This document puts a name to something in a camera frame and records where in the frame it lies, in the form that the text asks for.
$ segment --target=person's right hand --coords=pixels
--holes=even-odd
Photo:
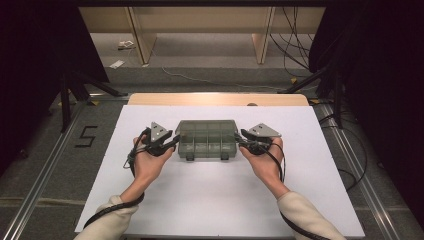
[[[281,151],[281,149],[283,149],[283,140],[276,137],[272,139],[272,143],[268,151],[281,164],[284,157]],[[290,191],[284,183],[280,181],[278,166],[268,154],[254,155],[251,154],[247,148],[242,146],[240,146],[240,152],[249,161],[250,165],[252,165],[255,175],[268,187],[276,198]]]

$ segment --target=white sleeve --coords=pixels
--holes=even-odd
[[[119,196],[112,196],[110,197],[109,202],[101,205],[96,212],[121,203],[122,200]],[[119,239],[125,230],[127,230],[131,216],[137,210],[138,205],[110,212],[88,225],[80,234],[75,237],[75,239]]]
[[[345,239],[333,224],[299,193],[288,192],[277,200],[277,204],[281,213],[297,227],[324,238]],[[296,231],[293,232],[297,240],[309,239]]]

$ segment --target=table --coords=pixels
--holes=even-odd
[[[273,106],[266,106],[267,101]],[[260,106],[243,106],[252,102]],[[276,106],[276,102],[286,106]],[[131,96],[117,122],[77,232],[98,205],[110,195],[122,192],[132,181],[130,171],[122,169],[131,149],[131,139],[151,121],[175,129],[182,118],[234,119],[239,129],[253,127],[261,121],[281,132],[287,157],[286,184],[310,199],[344,235],[364,236],[306,98],[221,93]],[[229,161],[199,158],[194,162],[187,162],[175,153],[146,191],[145,200],[133,215],[126,235],[281,238],[292,236],[292,231],[281,219],[275,198],[240,153]]]

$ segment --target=black strap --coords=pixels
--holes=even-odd
[[[135,205],[138,205],[139,203],[141,203],[143,201],[143,199],[144,199],[144,193],[141,194],[141,196],[134,201],[127,202],[127,203],[121,203],[121,204],[117,204],[117,205],[113,205],[111,207],[105,208],[105,209],[99,211],[98,213],[94,214],[90,219],[88,219],[88,221],[84,225],[84,228],[86,228],[88,225],[90,225],[91,223],[93,223],[97,219],[101,218],[102,216],[104,216],[104,215],[106,215],[110,212],[117,211],[117,210],[123,209],[123,208],[130,208],[130,207],[133,207]]]
[[[325,238],[323,236],[316,235],[314,233],[306,231],[305,229],[297,226],[292,221],[290,221],[288,218],[286,218],[286,216],[284,216],[282,212],[280,212],[280,214],[283,217],[284,221],[287,223],[287,225],[289,225],[289,227],[291,227],[293,230],[295,230],[299,234],[302,234],[303,236],[310,238],[310,239],[313,239],[313,240],[330,240],[330,239]]]

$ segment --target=floor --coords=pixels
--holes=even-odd
[[[280,36],[274,37],[285,46]],[[300,36],[304,48],[310,47],[309,37],[313,38]],[[117,50],[119,41],[133,40],[131,35],[93,34],[92,38],[110,85],[124,92],[275,92],[290,87],[292,80],[302,79],[288,72],[309,74],[291,60],[286,61],[285,69],[283,54],[271,41],[265,64],[258,65],[251,38],[244,34],[160,34],[148,65],[138,62],[134,49]],[[289,52],[296,60],[303,61],[298,48],[290,47]],[[117,69],[109,68],[117,60],[125,63]],[[300,93],[312,98],[315,87],[316,83]],[[88,88],[93,101],[72,106],[75,121],[70,130],[60,133],[61,110],[57,99],[26,147],[29,157],[17,158],[1,177],[0,233],[6,233],[31,195],[34,196],[31,214],[22,221],[21,231],[14,239],[75,237],[76,222],[120,110],[127,101],[127,98],[114,99],[98,89]],[[313,106],[317,120],[331,112],[327,101]],[[422,229],[379,163],[361,126],[355,122],[348,103],[343,104],[342,118],[345,130],[326,128],[334,125],[330,119],[322,124],[323,133],[338,168],[358,178],[367,163],[365,177],[348,191],[365,239],[424,239]],[[86,135],[95,136],[91,147],[77,147],[89,143],[80,138],[84,129]],[[63,140],[63,144],[58,145],[58,140]],[[46,181],[37,190],[33,186],[40,179],[40,173]],[[341,171],[340,176],[346,187],[351,186],[349,174]]]

